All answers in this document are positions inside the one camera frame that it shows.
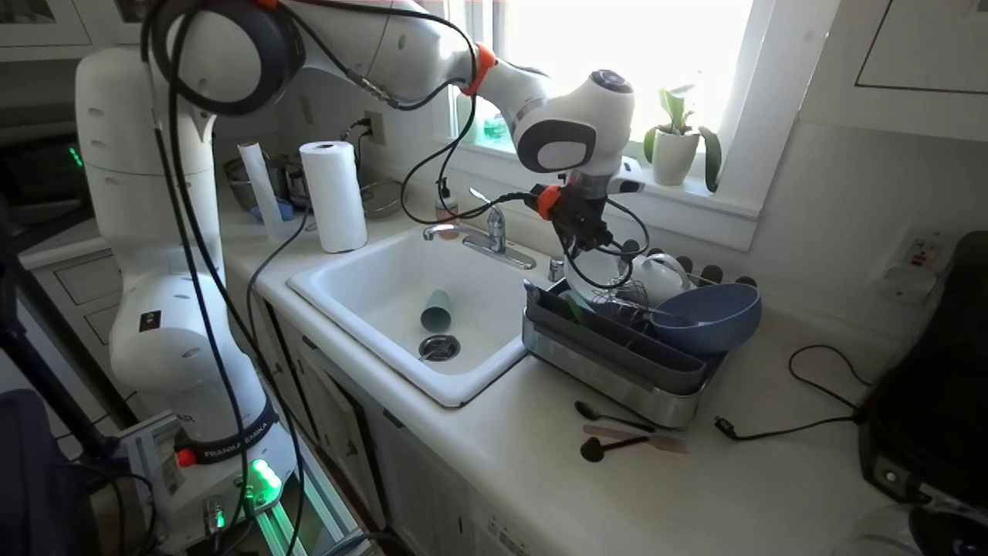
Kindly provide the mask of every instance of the soap bottle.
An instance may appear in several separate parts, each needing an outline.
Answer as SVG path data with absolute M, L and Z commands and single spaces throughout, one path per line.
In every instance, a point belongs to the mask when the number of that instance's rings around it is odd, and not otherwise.
M 456 197 L 453 196 L 453 193 L 450 193 L 450 188 L 446 185 L 446 178 L 443 178 L 443 185 L 440 187 L 440 196 L 441 198 L 436 200 L 436 220 L 444 221 L 459 212 L 459 203 L 456 202 Z M 443 222 L 443 224 L 459 224 L 459 219 Z M 459 237 L 459 232 L 439 232 L 439 237 L 443 239 L 456 239 Z

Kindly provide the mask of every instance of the black spoon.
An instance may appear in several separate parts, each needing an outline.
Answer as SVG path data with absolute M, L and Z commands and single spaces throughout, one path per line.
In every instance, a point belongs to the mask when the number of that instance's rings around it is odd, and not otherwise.
M 573 405 L 576 407 L 576 411 L 580 412 L 580 415 L 583 416 L 586 420 L 600 420 L 602 418 L 605 418 L 626 424 L 628 426 L 633 426 L 638 430 L 644 430 L 645 432 L 655 432 L 655 427 L 650 424 L 645 424 L 643 422 L 635 422 L 633 420 L 627 420 L 619 417 L 601 415 L 600 412 L 591 408 L 590 404 L 583 402 L 581 400 L 577 400 Z
M 640 444 L 642 442 L 647 442 L 648 436 L 635 436 L 634 438 L 629 438 L 628 440 L 622 440 L 620 442 L 612 442 L 608 445 L 601 444 L 601 439 L 597 436 L 591 436 L 587 438 L 587 441 L 580 446 L 580 455 L 583 459 L 591 462 L 597 463 L 604 459 L 604 452 L 608 450 L 614 450 L 617 448 L 623 448 L 625 446 L 630 446 L 631 444 Z

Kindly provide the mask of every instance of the orange ring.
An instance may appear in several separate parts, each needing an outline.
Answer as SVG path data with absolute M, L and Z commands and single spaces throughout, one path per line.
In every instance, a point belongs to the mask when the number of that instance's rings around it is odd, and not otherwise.
M 473 84 L 469 87 L 462 89 L 463 94 L 467 96 L 475 96 L 477 94 L 477 89 L 480 88 L 480 83 L 483 82 L 484 77 L 487 76 L 487 71 L 497 65 L 497 56 L 490 48 L 484 46 L 480 43 L 477 44 L 477 78 L 473 80 Z
M 538 195 L 538 215 L 543 220 L 549 220 L 549 211 L 552 210 L 556 201 L 559 200 L 560 194 L 561 189 L 558 185 L 550 185 Z

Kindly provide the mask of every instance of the franka emika robot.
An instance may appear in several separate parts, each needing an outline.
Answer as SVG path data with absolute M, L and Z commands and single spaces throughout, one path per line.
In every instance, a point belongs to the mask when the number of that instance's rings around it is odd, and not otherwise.
M 229 329 L 211 149 L 216 115 L 275 102 L 304 67 L 398 110 L 457 85 L 500 109 L 525 168 L 565 172 L 564 185 L 535 186 L 525 202 L 552 223 L 571 256 L 616 245 L 601 219 L 608 196 L 642 187 L 621 157 L 634 108 L 623 78 L 597 70 L 553 95 L 540 71 L 497 58 L 411 0 L 165 0 L 142 38 L 140 51 L 109 48 L 80 62 L 76 119 L 100 233 L 123 275 L 113 372 L 135 391 L 163 397 L 181 424 L 177 466 L 148 478 L 171 539 L 158 546 L 165 552 L 206 534 L 204 508 L 213 517 L 233 514 L 244 450 L 251 511 L 275 504 L 296 466 L 291 438 Z M 172 79 L 176 43 L 179 78 Z M 170 94 L 177 100 L 169 103 Z M 189 211 L 169 209 L 180 189 L 173 173 L 198 221 L 195 241 L 183 241 Z

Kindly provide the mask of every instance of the window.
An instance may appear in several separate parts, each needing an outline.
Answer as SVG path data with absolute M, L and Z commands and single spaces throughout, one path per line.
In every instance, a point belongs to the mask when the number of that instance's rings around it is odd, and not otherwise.
M 701 144 L 684 186 L 646 187 L 636 200 L 638 216 L 742 250 L 754 236 L 839 2 L 446 0 L 448 16 L 476 41 L 513 63 L 538 67 L 560 88 L 577 86 L 601 67 L 630 81 L 636 106 L 624 154 L 640 161 L 644 132 L 668 121 L 659 88 L 687 86 L 695 111 L 690 123 L 715 130 L 723 146 L 719 189 L 710 194 L 703 185 Z M 437 107 L 437 140 L 448 141 L 465 117 L 454 99 Z M 499 136 L 497 118 L 495 107 L 478 102 L 472 142 L 464 142 L 452 165 L 521 188 L 534 175 L 518 163 L 507 133 Z M 651 171 L 644 170 L 647 182 Z

